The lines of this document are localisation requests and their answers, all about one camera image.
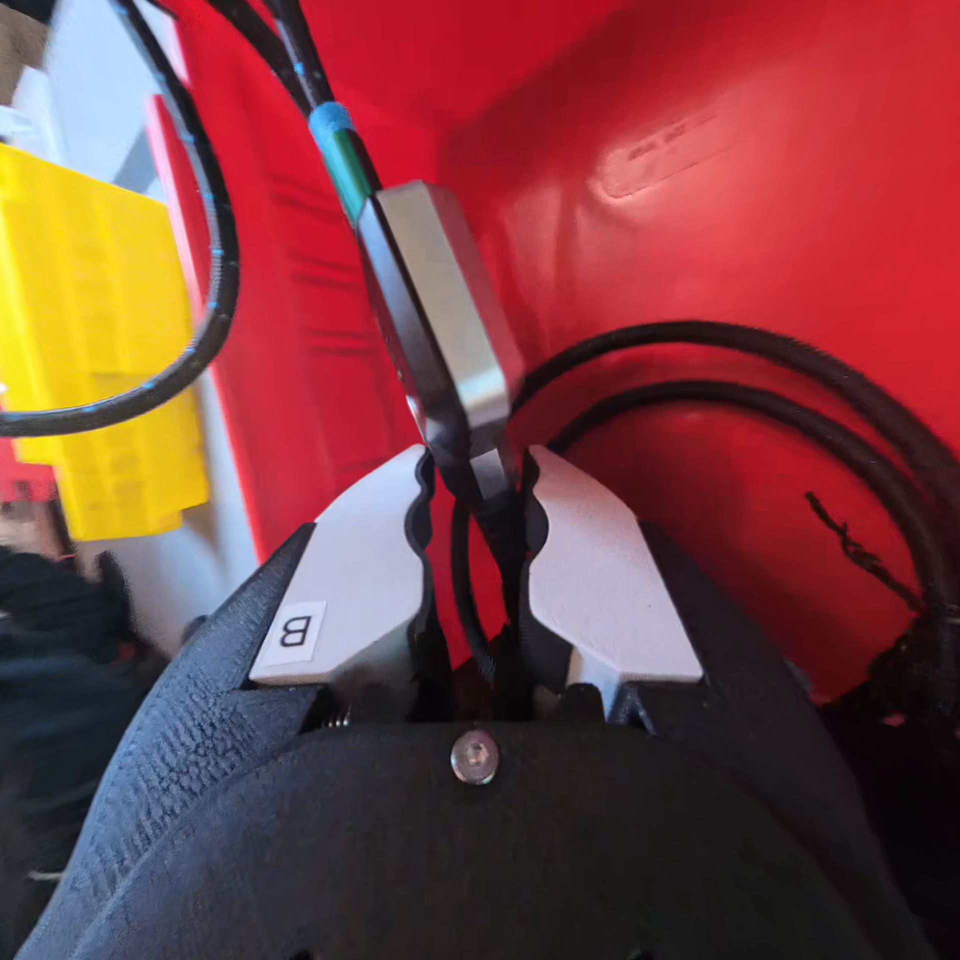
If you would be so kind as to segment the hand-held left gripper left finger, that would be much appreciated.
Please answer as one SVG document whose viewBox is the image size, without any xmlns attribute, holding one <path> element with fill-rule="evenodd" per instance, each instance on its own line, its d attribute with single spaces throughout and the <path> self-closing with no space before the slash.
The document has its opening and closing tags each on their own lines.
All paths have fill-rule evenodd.
<svg viewBox="0 0 960 960">
<path fill-rule="evenodd" d="M 425 549 L 410 526 L 427 492 L 415 444 L 316 519 L 248 674 L 258 687 L 406 687 L 411 627 L 426 610 Z"/>
</svg>

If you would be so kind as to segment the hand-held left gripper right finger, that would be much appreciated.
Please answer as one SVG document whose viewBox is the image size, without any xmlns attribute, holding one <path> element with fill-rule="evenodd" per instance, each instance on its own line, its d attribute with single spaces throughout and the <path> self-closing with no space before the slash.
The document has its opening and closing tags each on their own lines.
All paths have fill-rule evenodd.
<svg viewBox="0 0 960 960">
<path fill-rule="evenodd" d="M 704 670 L 639 519 L 544 446 L 529 450 L 525 656 L 539 685 L 696 685 Z"/>
</svg>

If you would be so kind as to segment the silver USB hub adapter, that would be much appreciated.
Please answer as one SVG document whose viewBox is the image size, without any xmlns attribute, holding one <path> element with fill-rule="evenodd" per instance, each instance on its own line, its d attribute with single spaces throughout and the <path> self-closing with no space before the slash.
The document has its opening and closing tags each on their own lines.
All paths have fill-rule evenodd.
<svg viewBox="0 0 960 960">
<path fill-rule="evenodd" d="M 461 204 L 424 181 L 380 190 L 357 239 L 374 318 L 445 486 L 472 507 L 510 498 L 523 359 Z"/>
</svg>

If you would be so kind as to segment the yellow plastic bin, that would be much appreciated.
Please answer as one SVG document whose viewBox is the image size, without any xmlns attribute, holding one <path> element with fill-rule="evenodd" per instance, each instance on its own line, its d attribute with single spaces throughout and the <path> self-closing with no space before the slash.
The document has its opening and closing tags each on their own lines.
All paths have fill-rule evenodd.
<svg viewBox="0 0 960 960">
<path fill-rule="evenodd" d="M 81 406 L 131 390 L 192 334 L 186 282 L 165 204 L 1 148 L 2 405 Z M 187 390 L 113 427 L 12 441 L 50 467 L 72 539 L 176 530 L 209 500 L 197 402 Z"/>
</svg>

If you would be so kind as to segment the braided hdmi cable green plugs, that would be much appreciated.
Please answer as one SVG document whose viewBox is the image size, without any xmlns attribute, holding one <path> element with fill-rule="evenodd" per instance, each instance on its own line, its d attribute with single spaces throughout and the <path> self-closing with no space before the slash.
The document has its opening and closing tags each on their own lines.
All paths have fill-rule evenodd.
<svg viewBox="0 0 960 960">
<path fill-rule="evenodd" d="M 250 2 L 209 1 L 270 68 L 307 120 L 350 227 L 381 182 L 348 109 L 337 102 L 300 2 L 267 1 L 272 26 Z M 47 438 L 117 426 L 144 416 L 192 386 L 221 354 L 233 329 L 241 252 L 233 203 L 195 100 L 136 2 L 110 6 L 157 81 L 198 185 L 208 229 L 210 267 L 202 324 L 172 364 L 138 386 L 95 402 L 38 412 L 4 412 L 1 436 Z"/>
</svg>

